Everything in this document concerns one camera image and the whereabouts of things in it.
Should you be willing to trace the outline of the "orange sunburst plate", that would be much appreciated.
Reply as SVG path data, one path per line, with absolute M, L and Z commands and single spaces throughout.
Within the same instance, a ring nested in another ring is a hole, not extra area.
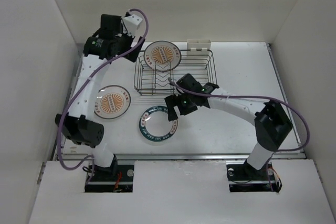
M 116 119 L 126 113 L 130 104 L 131 96 L 126 88 L 110 85 L 99 90 L 94 112 L 102 119 Z
M 175 69 L 181 62 L 182 55 L 179 47 L 168 41 L 155 41 L 144 51 L 146 65 L 156 71 L 167 72 Z

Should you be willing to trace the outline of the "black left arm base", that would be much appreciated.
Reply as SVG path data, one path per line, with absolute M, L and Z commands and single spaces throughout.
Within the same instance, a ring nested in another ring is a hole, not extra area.
M 115 174 L 98 171 L 95 168 L 93 177 L 85 184 L 86 193 L 132 193 L 134 165 L 121 164 Z

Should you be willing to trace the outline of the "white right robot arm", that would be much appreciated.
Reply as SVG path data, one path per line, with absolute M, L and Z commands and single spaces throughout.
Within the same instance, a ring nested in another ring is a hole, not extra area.
M 165 98 L 165 103 L 169 121 L 204 106 L 237 116 L 255 127 L 257 143 L 244 163 L 234 169 L 241 180 L 260 180 L 267 176 L 269 159 L 293 128 L 279 102 L 236 98 L 214 83 L 201 85 L 189 73 L 177 81 L 174 93 Z

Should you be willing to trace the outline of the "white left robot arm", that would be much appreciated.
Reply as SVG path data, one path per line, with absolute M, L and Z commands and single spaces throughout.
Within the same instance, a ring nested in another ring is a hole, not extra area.
M 58 126 L 57 156 L 64 169 L 75 170 L 81 165 L 69 167 L 62 160 L 63 137 L 74 144 L 83 144 L 91 148 L 92 153 L 82 161 L 92 160 L 93 173 L 99 171 L 105 180 L 112 180 L 117 176 L 118 161 L 103 138 L 104 126 L 94 121 L 94 107 L 104 75 L 110 65 L 121 58 L 136 61 L 147 36 L 147 32 L 144 32 L 138 42 L 133 43 L 142 23 L 149 28 L 148 18 L 137 8 L 128 10 L 124 16 L 103 14 L 100 28 L 87 39 L 74 92 L 63 113 L 55 117 Z

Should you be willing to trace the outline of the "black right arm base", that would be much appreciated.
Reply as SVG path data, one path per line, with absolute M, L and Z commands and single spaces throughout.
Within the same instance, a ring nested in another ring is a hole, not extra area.
M 231 193 L 279 193 L 282 189 L 282 181 L 271 163 L 260 170 L 255 170 L 248 164 L 227 164 L 226 168 Z

